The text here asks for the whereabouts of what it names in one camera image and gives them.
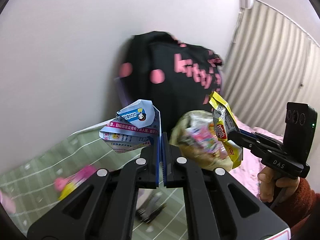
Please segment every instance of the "metal screw head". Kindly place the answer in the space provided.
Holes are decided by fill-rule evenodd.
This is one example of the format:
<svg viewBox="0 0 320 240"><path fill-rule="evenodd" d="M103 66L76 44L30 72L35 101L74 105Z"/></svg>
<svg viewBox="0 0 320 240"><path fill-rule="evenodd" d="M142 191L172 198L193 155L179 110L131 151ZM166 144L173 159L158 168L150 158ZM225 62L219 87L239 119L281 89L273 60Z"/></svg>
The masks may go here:
<svg viewBox="0 0 320 240"><path fill-rule="evenodd" d="M146 159L144 159L144 158L138 158L137 160L136 160L136 163L138 164L138 165L143 165L143 164L146 164Z"/></svg>
<svg viewBox="0 0 320 240"><path fill-rule="evenodd" d="M177 158L177 163L184 164L186 162L187 162L187 159L185 157L178 157Z"/></svg>
<svg viewBox="0 0 320 240"><path fill-rule="evenodd" d="M214 172L219 176L223 176L226 173L223 168L216 168Z"/></svg>
<svg viewBox="0 0 320 240"><path fill-rule="evenodd" d="M108 171L106 169L100 169L97 171L97 175L99 177L103 177L103 176L106 176L108 174Z"/></svg>

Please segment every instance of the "green checkered blanket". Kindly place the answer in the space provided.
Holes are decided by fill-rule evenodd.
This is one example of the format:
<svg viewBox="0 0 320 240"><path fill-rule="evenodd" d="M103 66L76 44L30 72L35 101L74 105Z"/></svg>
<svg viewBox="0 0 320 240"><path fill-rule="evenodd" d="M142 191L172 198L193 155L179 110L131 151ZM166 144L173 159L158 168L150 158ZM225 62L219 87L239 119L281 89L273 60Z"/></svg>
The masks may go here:
<svg viewBox="0 0 320 240"><path fill-rule="evenodd" d="M104 123L78 131L52 147L41 157L0 176L0 189L15 202L17 211L10 217L25 235L30 225L58 203L59 192L53 182L57 177L69 177L85 165L110 171L122 168L136 159L141 149L118 154L99 137ZM167 206L151 222L151 227L135 219L132 239L188 239L183 191L163 186L160 172L160 201Z"/></svg>

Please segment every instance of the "pink toy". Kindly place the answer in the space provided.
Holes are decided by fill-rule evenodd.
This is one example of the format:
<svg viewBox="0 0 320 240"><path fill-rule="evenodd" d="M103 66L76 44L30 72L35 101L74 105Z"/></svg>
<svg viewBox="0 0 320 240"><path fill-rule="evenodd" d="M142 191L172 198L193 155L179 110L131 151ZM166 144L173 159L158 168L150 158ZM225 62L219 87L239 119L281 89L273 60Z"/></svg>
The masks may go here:
<svg viewBox="0 0 320 240"><path fill-rule="evenodd" d="M65 186L72 182L74 185L79 185L86 179L88 179L92 174L94 174L97 171L97 169L94 166L85 166L81 170L79 170L76 174L68 177L68 178L56 178L54 181L54 187L58 191L62 191Z"/></svg>
<svg viewBox="0 0 320 240"><path fill-rule="evenodd" d="M6 194L2 193L0 190L0 203L2 204L5 211L14 214L16 212L16 205L12 199L10 199Z"/></svg>

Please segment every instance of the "black backpack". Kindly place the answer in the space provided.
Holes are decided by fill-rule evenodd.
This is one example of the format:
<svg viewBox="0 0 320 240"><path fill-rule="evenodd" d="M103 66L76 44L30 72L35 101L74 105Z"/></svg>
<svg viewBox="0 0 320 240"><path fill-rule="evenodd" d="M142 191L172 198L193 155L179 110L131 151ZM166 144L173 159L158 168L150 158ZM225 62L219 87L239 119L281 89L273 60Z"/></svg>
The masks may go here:
<svg viewBox="0 0 320 240"><path fill-rule="evenodd" d="M132 101L151 100L169 135L180 117L192 110L211 111L208 96L220 91L220 56L202 46L181 43L166 32L136 35L119 69Z"/></svg>

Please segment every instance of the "red label sticker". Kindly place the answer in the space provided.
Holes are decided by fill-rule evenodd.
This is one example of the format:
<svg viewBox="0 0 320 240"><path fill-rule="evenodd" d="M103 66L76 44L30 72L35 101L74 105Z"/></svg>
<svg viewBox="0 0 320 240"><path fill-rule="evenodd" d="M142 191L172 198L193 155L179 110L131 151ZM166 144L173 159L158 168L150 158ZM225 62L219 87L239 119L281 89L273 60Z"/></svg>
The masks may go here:
<svg viewBox="0 0 320 240"><path fill-rule="evenodd" d="M217 125L217 136L221 139L226 139L227 138L227 135L226 135L226 131L224 130L224 127L222 124L218 124Z"/></svg>

